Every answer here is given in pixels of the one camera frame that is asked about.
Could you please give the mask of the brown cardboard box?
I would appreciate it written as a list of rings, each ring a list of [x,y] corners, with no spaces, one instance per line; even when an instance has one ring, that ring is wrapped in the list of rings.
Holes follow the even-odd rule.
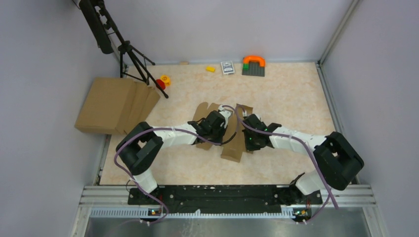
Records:
[[[216,103],[209,104],[208,102],[202,102],[196,108],[195,114],[193,116],[193,120],[206,118],[207,115],[209,115],[211,111],[218,110],[219,106],[220,105]],[[244,126],[237,122],[237,116],[235,115],[234,112],[229,118],[227,130],[223,136],[222,141],[223,142],[227,141],[234,134],[237,126],[239,126],[239,129],[236,136],[229,143],[222,145],[222,152],[220,154],[220,157],[222,159],[239,163],[241,161],[243,154],[253,154],[253,152],[247,151],[245,147],[245,136],[243,133]]]

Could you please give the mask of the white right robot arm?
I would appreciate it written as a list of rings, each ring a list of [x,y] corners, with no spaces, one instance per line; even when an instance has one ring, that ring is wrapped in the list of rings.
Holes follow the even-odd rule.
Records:
[[[270,147],[310,157],[314,171],[299,175],[291,183],[290,198],[295,203],[304,203],[311,193],[325,187],[345,190],[365,165],[347,139],[336,131],[329,135],[307,134],[278,123],[266,125],[255,114],[245,117],[242,125],[247,151]]]

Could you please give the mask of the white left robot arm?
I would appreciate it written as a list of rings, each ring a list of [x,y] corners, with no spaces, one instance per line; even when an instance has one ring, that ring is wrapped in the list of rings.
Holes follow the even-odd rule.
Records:
[[[153,204],[158,199],[158,185],[150,167],[160,149],[202,143],[222,145],[231,116],[232,111],[220,108],[205,118],[178,126],[152,127],[144,121],[134,127],[117,145],[116,157],[121,159],[131,179],[140,187],[140,198],[146,204]]]

